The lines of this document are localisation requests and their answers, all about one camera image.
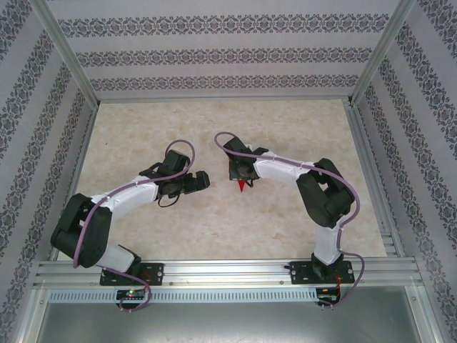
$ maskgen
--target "gray metal panel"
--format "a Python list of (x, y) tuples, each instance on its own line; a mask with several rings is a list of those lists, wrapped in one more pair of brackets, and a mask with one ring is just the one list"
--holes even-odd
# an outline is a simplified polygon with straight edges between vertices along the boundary
[(49, 304), (38, 342), (420, 342), (403, 287), (357, 289), (344, 306), (310, 303)]

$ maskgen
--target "robotic arm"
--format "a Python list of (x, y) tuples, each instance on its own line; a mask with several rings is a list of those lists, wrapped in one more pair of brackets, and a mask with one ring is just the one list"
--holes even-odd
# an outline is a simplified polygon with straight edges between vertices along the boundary
[(240, 189), (244, 184), (253, 186), (253, 181), (262, 178), (276, 179), (288, 184), (296, 184), (305, 204), (306, 211), (318, 225), (317, 242), (311, 256), (313, 273), (319, 281), (333, 279), (339, 268), (343, 255), (338, 247), (340, 223), (351, 210), (354, 195), (337, 179), (308, 167), (317, 167), (342, 177), (335, 165), (329, 159), (318, 162), (295, 162), (295, 166), (285, 163), (286, 160), (264, 148), (251, 151), (249, 146), (234, 137), (224, 148), (242, 154), (254, 154), (259, 158), (237, 156), (224, 150), (229, 158), (229, 177), (237, 180)]
[(94, 212), (84, 235), (84, 240), (79, 252), (78, 264), (85, 268), (98, 265), (100, 267), (114, 269), (139, 277), (141, 273), (141, 258), (130, 250), (108, 243), (109, 229), (112, 223), (126, 213), (149, 202), (160, 201), (164, 196), (175, 198), (175, 202), (181, 194), (190, 194), (209, 187), (209, 177), (204, 171), (185, 173), (179, 177), (150, 182), (163, 177), (171, 177), (182, 172), (190, 162), (189, 158), (177, 151), (169, 150), (163, 162), (159, 162), (150, 168), (143, 170), (129, 184), (136, 184), (117, 192), (87, 197), (83, 194), (75, 194), (70, 198), (59, 223), (51, 237), (51, 244), (62, 251), (65, 255), (74, 258), (76, 246), (89, 212), (103, 198), (103, 202)]

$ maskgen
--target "damask pattern wall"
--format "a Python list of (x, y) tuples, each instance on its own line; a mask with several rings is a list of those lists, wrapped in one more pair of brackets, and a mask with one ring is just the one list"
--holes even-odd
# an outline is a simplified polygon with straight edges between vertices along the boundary
[(92, 112), (24, 0), (0, 1), (0, 80), (0, 342), (7, 342), (37, 262), (49, 258)]
[(456, 27), (456, 0), (418, 0), (359, 104), (445, 342), (457, 342)]
[(48, 2), (100, 99), (348, 96), (397, 3)]

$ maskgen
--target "marble floor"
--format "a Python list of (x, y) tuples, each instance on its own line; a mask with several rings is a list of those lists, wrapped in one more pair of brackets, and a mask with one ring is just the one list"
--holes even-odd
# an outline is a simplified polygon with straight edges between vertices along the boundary
[[(292, 159), (331, 159), (361, 198), (359, 216), (344, 231), (343, 249), (386, 255), (339, 100), (102, 104), (77, 192), (90, 196), (131, 181), (163, 161), (174, 139), (194, 144), (191, 171), (205, 170), (211, 180), (210, 188), (182, 196), (172, 207), (152, 203), (130, 212), (111, 226), (110, 242), (143, 259), (310, 257), (316, 225), (298, 189), (265, 179), (241, 193), (229, 181), (226, 155), (213, 142), (219, 131)], [(190, 154), (183, 144), (175, 149)]]

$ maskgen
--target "purple cable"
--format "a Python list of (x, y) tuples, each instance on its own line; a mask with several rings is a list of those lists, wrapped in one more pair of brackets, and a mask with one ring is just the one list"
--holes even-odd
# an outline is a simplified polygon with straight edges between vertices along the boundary
[(86, 235), (86, 231), (87, 231), (87, 226), (91, 222), (91, 219), (92, 219), (92, 216), (94, 215), (94, 212), (100, 207), (100, 205), (102, 205), (106, 200), (108, 200), (109, 197), (112, 197), (113, 195), (116, 195), (116, 194), (118, 194), (119, 192), (122, 192), (125, 189), (139, 186), (140, 184), (150, 184), (150, 183), (154, 183), (154, 182), (157, 182), (157, 181), (171, 180), (171, 179), (175, 179), (176, 177), (180, 177), (181, 175), (184, 175), (185, 173), (187, 173), (187, 171), (191, 168), (192, 164), (194, 164), (194, 161), (195, 161), (195, 148), (194, 148), (194, 146), (192, 145), (191, 142), (186, 141), (185, 139), (177, 139), (176, 141), (172, 141), (167, 146), (166, 151), (165, 151), (165, 156), (169, 152), (169, 149), (176, 143), (185, 143), (185, 144), (189, 145), (191, 147), (191, 150), (192, 150), (191, 161), (188, 164), (188, 166), (186, 168), (184, 168), (183, 171), (180, 171), (179, 173), (170, 175), (169, 177), (158, 177), (157, 179), (143, 180), (143, 181), (139, 181), (139, 182), (132, 182), (131, 184), (126, 184), (126, 185), (124, 185), (122, 187), (119, 187), (118, 189), (113, 190), (110, 194), (108, 194), (105, 197), (103, 197), (102, 199), (100, 199), (100, 201), (97, 202), (94, 205), (94, 207), (92, 207), (91, 211), (87, 215), (87, 218), (86, 218), (86, 220), (84, 222), (84, 225), (83, 225), (83, 229), (81, 230), (81, 233), (79, 235), (78, 244), (76, 245), (76, 250), (75, 250), (74, 255), (73, 255), (73, 268), (78, 268), (78, 266), (79, 266), (79, 264), (78, 264), (79, 253), (81, 252), (81, 248), (82, 248), (83, 241), (84, 241), (84, 236)]
[(150, 286), (148, 285), (148, 283), (142, 279), (139, 279), (138, 277), (134, 277), (132, 275), (129, 275), (129, 274), (126, 274), (126, 273), (123, 273), (123, 272), (119, 272), (115, 269), (111, 269), (111, 268), (106, 268), (106, 270), (108, 272), (111, 272), (111, 273), (115, 273), (115, 274), (118, 274), (118, 275), (121, 275), (122, 277), (128, 277), (129, 279), (132, 279), (132, 280), (135, 280), (137, 282), (140, 282), (142, 283), (145, 288), (148, 289), (148, 299), (146, 299), (146, 301), (143, 303), (143, 304), (140, 304), (138, 305), (137, 307), (133, 308), (133, 309), (124, 309), (122, 307), (122, 303), (124, 302), (124, 300), (128, 299), (128, 298), (122, 298), (121, 301), (119, 302), (119, 308), (121, 309), (121, 312), (128, 312), (128, 313), (132, 313), (132, 312), (135, 312), (135, 311), (139, 311), (140, 309), (143, 309), (150, 301), (151, 301), (151, 298), (152, 298), (152, 292), (151, 292), (151, 288)]
[(336, 248), (342, 254), (359, 258), (361, 263), (362, 263), (362, 265), (361, 265), (360, 273), (359, 273), (356, 281), (354, 282), (354, 285), (346, 293), (346, 296), (342, 300), (340, 300), (340, 302), (338, 302), (337, 304), (334, 304), (333, 307), (337, 307), (340, 304), (344, 303), (346, 301), (348, 295), (350, 295), (354, 291), (354, 289), (357, 287), (358, 283), (362, 279), (363, 272), (365, 271), (365, 260), (363, 259), (363, 257), (361, 255), (355, 254), (353, 252), (344, 252), (343, 250), (341, 250), (341, 234), (343, 233), (343, 227), (345, 225), (347, 225), (349, 222), (351, 222), (354, 218), (356, 218), (357, 214), (360, 212), (360, 198), (358, 197), (358, 194), (357, 194), (356, 190), (352, 187), (352, 185), (349, 182), (347, 182), (345, 179), (343, 179), (339, 175), (337, 175), (335, 173), (332, 173), (331, 171), (327, 171), (325, 169), (318, 168), (316, 166), (309, 166), (307, 164), (291, 161), (291, 160), (288, 160), (288, 159), (283, 159), (282, 157), (277, 157), (277, 156), (259, 156), (259, 155), (254, 155), (254, 154), (244, 154), (242, 152), (237, 152), (237, 151), (232, 151), (230, 149), (227, 149), (224, 146), (222, 146), (222, 144), (220, 144), (218, 142), (218, 140), (217, 140), (218, 137), (223, 135), (223, 134), (227, 134), (227, 135), (232, 136), (232, 137), (236, 137), (236, 135), (232, 134), (231, 132), (222, 131), (222, 132), (219, 132), (216, 136), (214, 136), (214, 143), (216, 143), (216, 145), (219, 148), (221, 148), (222, 150), (224, 150), (228, 154), (235, 155), (235, 156), (241, 156), (241, 157), (251, 157), (251, 158), (254, 158), (254, 159), (268, 159), (270, 161), (273, 161), (273, 160), (274, 161), (280, 161), (280, 162), (283, 162), (283, 163), (286, 163), (286, 164), (290, 164), (292, 166), (298, 166), (298, 167), (301, 167), (301, 168), (310, 169), (310, 170), (313, 170), (315, 172), (319, 172), (319, 173), (322, 173), (322, 174), (325, 174), (325, 175), (329, 175), (330, 177), (333, 177), (334, 179), (336, 179), (336, 180), (340, 181), (342, 184), (344, 184), (344, 186), (347, 187), (351, 191), (351, 193), (354, 196), (354, 199), (356, 201), (356, 210), (354, 211), (354, 213), (348, 219), (346, 219), (346, 220), (341, 222), (340, 227), (339, 227), (339, 231), (338, 231), (338, 236), (336, 238)]

